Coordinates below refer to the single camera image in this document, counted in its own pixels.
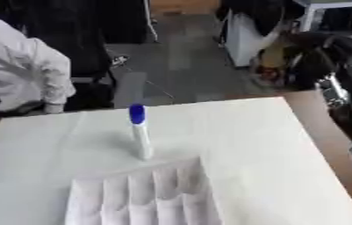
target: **black chair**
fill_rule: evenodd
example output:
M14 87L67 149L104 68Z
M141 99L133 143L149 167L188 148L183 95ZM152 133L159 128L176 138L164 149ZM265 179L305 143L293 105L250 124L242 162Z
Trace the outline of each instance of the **black chair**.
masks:
M26 27L29 36L45 41L71 60L73 78L89 79L75 83L77 93L68 100L67 112L113 107L118 83L104 47L96 1L32 1L27 5ZM105 77L110 84L101 83Z

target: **wooden desk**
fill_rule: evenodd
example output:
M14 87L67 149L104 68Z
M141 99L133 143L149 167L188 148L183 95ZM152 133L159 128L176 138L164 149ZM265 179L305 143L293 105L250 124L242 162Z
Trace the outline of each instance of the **wooden desk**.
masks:
M328 116L321 95L305 91L283 96L352 197L351 142Z

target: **white table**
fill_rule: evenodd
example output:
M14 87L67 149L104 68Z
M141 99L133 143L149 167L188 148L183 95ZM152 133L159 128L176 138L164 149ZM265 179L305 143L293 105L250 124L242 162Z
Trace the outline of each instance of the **white table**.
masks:
M337 9L352 7L352 0L294 0L296 3L305 6L305 15L301 22L300 31L311 30L316 10Z
M349 225L352 200L282 98L153 107L156 156L126 110L2 120L0 225L63 223L74 178L201 155L226 225Z

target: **white tray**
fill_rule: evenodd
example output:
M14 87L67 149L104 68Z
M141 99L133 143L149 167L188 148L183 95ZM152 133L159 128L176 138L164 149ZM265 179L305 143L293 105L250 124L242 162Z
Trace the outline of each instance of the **white tray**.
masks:
M197 159L75 180L66 225L220 225Z

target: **chair leg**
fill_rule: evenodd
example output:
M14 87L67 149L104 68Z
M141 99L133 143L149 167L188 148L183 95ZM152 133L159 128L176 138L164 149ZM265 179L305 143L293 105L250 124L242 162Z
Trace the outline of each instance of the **chair leg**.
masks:
M119 86L119 81L116 79L116 77L112 73L111 69L107 69L107 75L111 79L113 89L116 90Z

